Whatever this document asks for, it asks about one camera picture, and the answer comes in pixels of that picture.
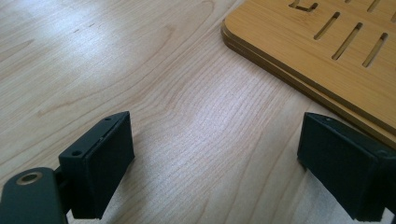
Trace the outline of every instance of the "slot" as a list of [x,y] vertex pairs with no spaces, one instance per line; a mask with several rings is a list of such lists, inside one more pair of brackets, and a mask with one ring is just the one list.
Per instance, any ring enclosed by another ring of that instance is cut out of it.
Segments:
[[390,19],[391,22],[396,22],[396,12],[393,14],[392,19]]
[[318,7],[318,3],[314,3],[312,4],[311,7],[300,7],[298,6],[300,4],[300,0],[295,0],[293,3],[291,3],[289,5],[289,7],[295,8],[295,9],[299,9],[301,11],[306,11],[306,12],[311,12],[313,11],[315,8]]
[[378,54],[378,52],[381,50],[382,46],[384,45],[385,41],[388,38],[388,34],[384,33],[379,37],[378,41],[376,41],[372,51],[370,54],[367,56],[366,60],[362,64],[364,67],[368,67],[374,60],[375,56]]
[[319,40],[327,32],[327,30],[329,30],[329,28],[332,26],[335,20],[338,19],[339,16],[340,16],[339,12],[334,13],[334,15],[332,15],[332,17],[326,22],[326,24],[324,24],[324,26],[314,36],[314,39]]
[[367,8],[368,12],[373,12],[373,10],[375,9],[376,5],[378,5],[380,0],[374,0],[373,3],[369,6],[369,8]]
[[359,30],[361,29],[361,27],[363,26],[363,24],[361,22],[359,22],[355,28],[353,28],[352,32],[349,34],[349,36],[346,38],[346,40],[344,41],[344,43],[340,46],[340,48],[334,53],[334,55],[332,56],[333,60],[338,60],[340,58],[340,56],[344,53],[344,51],[347,49],[347,47],[349,46],[349,44],[352,42],[352,40],[355,38],[355,36],[358,34]]

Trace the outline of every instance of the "metal rivet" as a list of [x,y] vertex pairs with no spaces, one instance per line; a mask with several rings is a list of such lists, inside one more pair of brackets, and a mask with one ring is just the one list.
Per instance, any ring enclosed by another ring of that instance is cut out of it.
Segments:
[[18,185],[29,185],[35,183],[37,180],[39,180],[41,177],[43,177],[43,174],[40,172],[32,172],[26,175],[21,176],[17,180]]

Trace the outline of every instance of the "wood grain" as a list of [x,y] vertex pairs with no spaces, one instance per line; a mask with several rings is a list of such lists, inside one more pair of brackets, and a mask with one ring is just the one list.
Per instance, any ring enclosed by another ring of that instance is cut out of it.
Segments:
[[278,67],[279,76],[396,147],[395,7],[389,0],[252,0],[227,16],[224,33],[249,59]]
[[332,114],[223,44],[241,3],[0,2],[0,188],[129,110],[135,160],[70,223],[355,223],[296,160],[304,112]]

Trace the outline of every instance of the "black plastic bracket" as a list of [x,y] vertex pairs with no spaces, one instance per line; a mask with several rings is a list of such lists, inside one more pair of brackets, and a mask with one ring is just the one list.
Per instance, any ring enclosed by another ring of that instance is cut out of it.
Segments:
[[359,221],[396,212],[396,151],[342,122],[304,116],[298,160]]
[[67,223],[101,218],[134,158],[129,112],[102,119],[59,156],[60,167],[34,168],[3,188],[0,223]]

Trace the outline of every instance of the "bamboo board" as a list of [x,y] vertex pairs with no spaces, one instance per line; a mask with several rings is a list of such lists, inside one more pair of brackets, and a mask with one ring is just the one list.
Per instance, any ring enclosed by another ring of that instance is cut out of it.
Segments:
[[248,0],[227,46],[396,148],[396,1]]

